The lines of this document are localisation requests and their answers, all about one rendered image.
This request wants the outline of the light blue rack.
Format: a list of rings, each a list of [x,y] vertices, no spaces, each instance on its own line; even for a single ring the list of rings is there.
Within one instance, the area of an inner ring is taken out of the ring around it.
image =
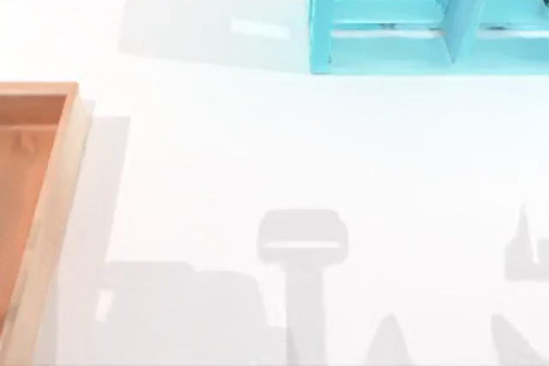
[[[307,0],[331,75],[549,75],[549,0]]]

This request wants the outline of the shallow salmon-coloured box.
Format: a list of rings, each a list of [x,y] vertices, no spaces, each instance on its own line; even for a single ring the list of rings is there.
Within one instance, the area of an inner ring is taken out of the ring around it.
[[[32,366],[91,116],[70,81],[0,81],[0,366]]]

